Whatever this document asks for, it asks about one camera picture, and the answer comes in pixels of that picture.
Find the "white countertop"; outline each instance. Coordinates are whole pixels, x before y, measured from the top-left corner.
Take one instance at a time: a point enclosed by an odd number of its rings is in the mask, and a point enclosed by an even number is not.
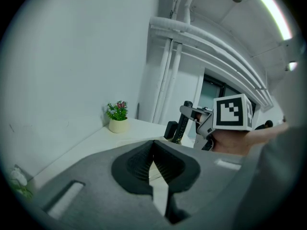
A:
[[[105,126],[92,134],[87,139],[67,151],[60,158],[42,170],[28,183],[28,188],[35,193],[49,180],[60,174],[65,169],[75,164],[80,159],[91,154],[120,147],[129,143],[148,139],[164,139],[166,126],[152,124],[141,120],[128,119],[130,128],[121,134],[112,133],[108,126]],[[193,147],[193,143],[184,134],[181,143],[186,147]]]

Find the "ceiling light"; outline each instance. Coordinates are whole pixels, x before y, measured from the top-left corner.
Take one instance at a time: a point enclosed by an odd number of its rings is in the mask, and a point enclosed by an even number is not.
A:
[[[289,70],[293,71],[297,67],[297,62],[292,61],[292,62],[289,63],[288,66],[289,66]]]
[[[275,0],[261,0],[267,9],[270,11],[272,17],[274,18],[280,33],[282,34],[283,40],[292,38],[289,26],[284,18],[283,13],[276,4]]]

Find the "window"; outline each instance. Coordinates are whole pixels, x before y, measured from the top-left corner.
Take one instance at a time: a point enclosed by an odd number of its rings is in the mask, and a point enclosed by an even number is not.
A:
[[[235,90],[234,88],[228,86],[226,83],[205,74],[203,78],[201,96],[198,103],[198,108],[207,107],[212,110],[214,98],[231,96],[236,94],[241,94],[241,93]],[[256,104],[253,103],[251,100],[250,102],[254,116]],[[196,137],[195,122],[192,123],[188,137],[192,139],[195,139]]]

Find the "white flower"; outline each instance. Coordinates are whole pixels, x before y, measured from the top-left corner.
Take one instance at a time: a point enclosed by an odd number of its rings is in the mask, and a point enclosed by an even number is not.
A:
[[[23,185],[23,186],[26,186],[28,184],[25,176],[21,173],[20,169],[16,167],[11,171],[10,179],[17,180],[20,183],[20,185]]]
[[[22,190],[17,189],[16,191],[17,191],[18,193],[20,193],[20,194],[24,195],[24,192],[23,192]]]

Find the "potted plant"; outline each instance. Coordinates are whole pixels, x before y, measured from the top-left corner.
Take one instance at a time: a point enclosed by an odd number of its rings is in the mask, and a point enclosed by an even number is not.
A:
[[[113,133],[122,133],[128,130],[129,124],[126,115],[128,114],[127,102],[119,101],[112,105],[108,103],[106,114],[109,116],[109,130]]]
[[[8,178],[9,184],[14,191],[22,194],[27,199],[32,198],[32,193],[26,188],[28,183],[27,179],[19,168],[14,167],[9,173]]]

